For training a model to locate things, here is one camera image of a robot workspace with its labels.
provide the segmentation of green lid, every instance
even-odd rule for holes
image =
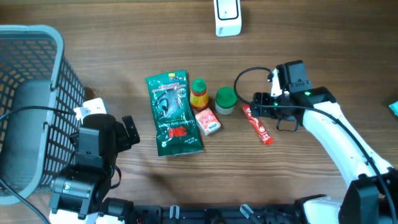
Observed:
[[[203,93],[206,90],[206,82],[201,78],[195,79],[192,83],[192,90],[196,93]]]
[[[234,90],[230,87],[220,88],[216,95],[216,103],[223,109],[230,109],[235,106],[237,100]]]

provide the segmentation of wooden table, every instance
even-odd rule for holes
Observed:
[[[122,184],[109,197],[137,205],[262,205],[328,194],[346,186],[320,143],[305,128],[278,132],[265,146],[241,110],[218,115],[223,130],[204,136],[205,152],[158,157],[144,78],[185,69],[204,78],[215,97],[246,68],[305,62],[313,86],[326,86],[347,119],[382,157],[398,165],[398,14],[395,1],[243,1],[239,36],[217,38],[212,1],[7,6],[2,24],[48,24],[65,39],[65,55],[118,120],[131,114],[141,143],[120,153]],[[270,91],[266,73],[243,77],[245,98]],[[50,194],[29,198],[45,214]],[[0,223],[40,223],[23,204],[0,207]]]

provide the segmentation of gray plastic basket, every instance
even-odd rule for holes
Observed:
[[[22,106],[71,111],[85,91],[63,55],[63,39],[49,26],[0,26],[0,114]],[[0,123],[0,175],[23,197],[50,190],[70,158],[73,115],[26,110]],[[0,188],[0,205],[19,202]]]

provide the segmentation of red snack stick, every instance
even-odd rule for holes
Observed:
[[[250,106],[249,105],[243,105],[242,107],[244,114],[250,121],[251,125],[254,127],[254,129],[257,131],[258,135],[260,136],[261,140],[265,145],[269,145],[274,142],[274,140],[269,136],[266,128],[264,125],[262,125],[261,121],[259,121],[258,118],[255,118],[252,116]]]

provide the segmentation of jar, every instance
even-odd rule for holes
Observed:
[[[216,110],[220,114],[230,114],[234,110],[238,98],[230,87],[223,87],[217,91]]]
[[[209,106],[206,82],[203,79],[197,78],[193,81],[189,102],[192,108],[197,111],[202,111]]]

